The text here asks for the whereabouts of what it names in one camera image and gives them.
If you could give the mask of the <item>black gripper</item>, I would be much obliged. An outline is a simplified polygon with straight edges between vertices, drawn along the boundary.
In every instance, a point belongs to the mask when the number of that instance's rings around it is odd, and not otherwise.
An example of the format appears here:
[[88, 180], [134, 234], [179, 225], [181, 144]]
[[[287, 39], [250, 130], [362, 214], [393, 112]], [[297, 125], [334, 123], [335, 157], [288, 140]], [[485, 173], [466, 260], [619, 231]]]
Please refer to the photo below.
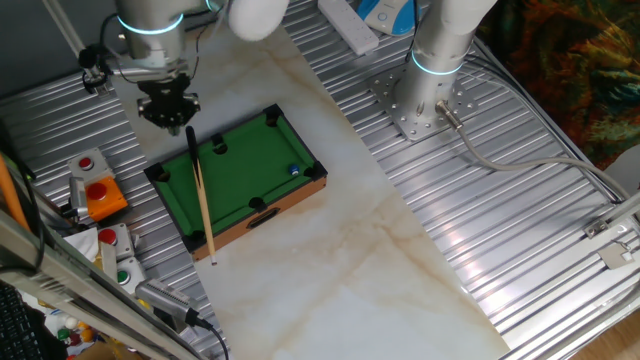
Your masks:
[[163, 81], [143, 81], [138, 89], [147, 96], [137, 100], [138, 116], [177, 136], [201, 110], [197, 93], [187, 93], [191, 77], [181, 73]]

